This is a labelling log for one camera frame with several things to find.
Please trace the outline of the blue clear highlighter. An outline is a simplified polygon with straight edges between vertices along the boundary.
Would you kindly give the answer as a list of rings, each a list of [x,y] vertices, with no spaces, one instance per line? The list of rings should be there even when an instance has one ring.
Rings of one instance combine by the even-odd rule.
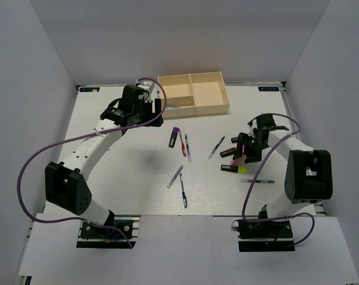
[[[174,109],[181,109],[181,107],[178,106],[167,106],[165,110],[174,110]]]

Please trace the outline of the pink clear highlighter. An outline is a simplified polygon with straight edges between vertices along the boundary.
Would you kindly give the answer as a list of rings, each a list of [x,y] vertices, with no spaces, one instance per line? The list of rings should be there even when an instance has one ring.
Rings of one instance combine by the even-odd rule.
[[[245,165],[245,156],[242,156],[238,159],[231,160],[230,166],[243,166]]]

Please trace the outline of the orange cap highlighter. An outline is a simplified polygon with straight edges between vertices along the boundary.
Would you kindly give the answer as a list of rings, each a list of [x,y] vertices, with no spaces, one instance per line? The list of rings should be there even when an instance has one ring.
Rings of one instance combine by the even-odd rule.
[[[236,147],[232,147],[232,148],[229,148],[229,149],[227,149],[225,151],[221,151],[219,154],[220,154],[220,156],[222,158],[233,156],[235,154],[235,152],[236,152],[236,149],[237,149]]]

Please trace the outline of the yellow cap highlighter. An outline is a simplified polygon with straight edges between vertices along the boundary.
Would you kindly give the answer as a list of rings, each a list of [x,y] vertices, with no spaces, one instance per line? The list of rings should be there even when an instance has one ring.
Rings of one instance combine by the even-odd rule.
[[[232,165],[222,164],[221,165],[221,171],[230,172],[230,173],[245,174],[246,173],[246,168],[243,167],[243,166],[232,166]]]

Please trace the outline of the purple cap highlighter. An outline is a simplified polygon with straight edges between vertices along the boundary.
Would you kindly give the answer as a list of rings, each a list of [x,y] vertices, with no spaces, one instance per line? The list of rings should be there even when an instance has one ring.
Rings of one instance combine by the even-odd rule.
[[[170,140],[169,140],[169,144],[168,144],[169,148],[174,148],[179,130],[180,129],[178,127],[173,127],[171,136],[170,136]]]

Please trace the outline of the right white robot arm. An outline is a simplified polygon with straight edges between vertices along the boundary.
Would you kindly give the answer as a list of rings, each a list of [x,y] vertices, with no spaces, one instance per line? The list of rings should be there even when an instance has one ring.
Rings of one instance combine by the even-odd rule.
[[[283,192],[262,208],[263,217],[258,217],[258,231],[266,237],[279,230],[278,220],[306,216],[303,208],[329,200],[333,194],[332,162],[330,152],[316,150],[296,135],[301,131],[291,131],[275,123],[276,113],[263,113],[249,121],[250,131],[244,134],[243,156],[245,162],[258,162],[243,202],[245,211],[249,197],[266,162],[273,152],[279,153],[286,161]]]

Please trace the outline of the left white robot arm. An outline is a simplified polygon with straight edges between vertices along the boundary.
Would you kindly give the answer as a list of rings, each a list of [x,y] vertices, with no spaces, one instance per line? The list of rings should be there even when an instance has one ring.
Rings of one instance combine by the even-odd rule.
[[[45,169],[45,194],[50,203],[95,224],[95,231],[108,237],[115,230],[114,213],[97,203],[87,180],[103,155],[126,133],[127,127],[163,123],[160,90],[152,81],[123,88],[122,96],[112,101],[100,115],[92,137],[59,163]]]

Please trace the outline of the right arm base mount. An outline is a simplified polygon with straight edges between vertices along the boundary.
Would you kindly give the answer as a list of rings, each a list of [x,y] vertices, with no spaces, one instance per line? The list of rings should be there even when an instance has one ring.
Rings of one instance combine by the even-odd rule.
[[[292,252],[295,251],[289,221],[248,223],[234,220],[232,230],[238,232],[239,252]]]

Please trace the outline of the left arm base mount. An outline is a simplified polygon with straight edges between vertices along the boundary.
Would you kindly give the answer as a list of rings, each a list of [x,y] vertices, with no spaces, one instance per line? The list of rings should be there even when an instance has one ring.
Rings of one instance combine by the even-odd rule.
[[[134,247],[140,228],[139,216],[116,216],[113,229],[100,229],[91,226],[88,222],[81,222],[78,232],[76,248],[86,249],[131,249]]]

